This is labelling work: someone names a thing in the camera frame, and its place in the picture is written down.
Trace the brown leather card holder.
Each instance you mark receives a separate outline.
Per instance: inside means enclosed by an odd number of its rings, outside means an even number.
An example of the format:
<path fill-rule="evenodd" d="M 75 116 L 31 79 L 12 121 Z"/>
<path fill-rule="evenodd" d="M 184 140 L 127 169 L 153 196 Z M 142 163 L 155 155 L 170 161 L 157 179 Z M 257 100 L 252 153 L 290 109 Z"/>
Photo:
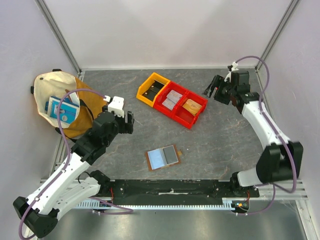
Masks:
<path fill-rule="evenodd" d="M 164 169 L 181 163 L 180 152 L 175 144 L 145 152 L 149 171 Z"/>

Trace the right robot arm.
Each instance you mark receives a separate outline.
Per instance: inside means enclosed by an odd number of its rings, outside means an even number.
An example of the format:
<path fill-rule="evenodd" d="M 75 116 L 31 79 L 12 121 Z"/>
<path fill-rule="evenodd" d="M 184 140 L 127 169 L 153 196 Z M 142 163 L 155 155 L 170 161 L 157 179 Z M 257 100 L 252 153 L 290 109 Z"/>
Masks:
<path fill-rule="evenodd" d="M 294 193 L 300 174 L 303 146 L 291 141 L 269 115 L 259 93 L 253 92 L 248 71 L 230 71 L 227 76 L 215 75 L 203 91 L 207 97 L 228 105 L 232 104 L 250 123 L 256 133 L 263 152 L 255 167 L 233 174 L 229 191 L 235 197 L 242 196 L 247 187 L 272 184 L 279 188 L 279 182 L 292 181 L 287 193 Z"/>

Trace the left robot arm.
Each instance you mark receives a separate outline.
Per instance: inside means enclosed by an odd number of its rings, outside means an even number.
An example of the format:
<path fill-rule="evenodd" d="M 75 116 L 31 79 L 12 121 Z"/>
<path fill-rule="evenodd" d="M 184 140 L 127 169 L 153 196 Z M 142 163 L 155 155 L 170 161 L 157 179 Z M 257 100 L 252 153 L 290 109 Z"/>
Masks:
<path fill-rule="evenodd" d="M 110 192 L 110 179 L 99 170 L 72 189 L 67 188 L 106 152 L 118 134 L 132 134 L 134 122 L 131 111 L 122 111 L 117 116 L 104 106 L 92 127 L 75 141 L 60 167 L 28 197 L 19 196 L 13 201 L 19 226 L 26 225 L 35 237 L 43 238 L 77 204 L 96 194 L 106 196 Z"/>

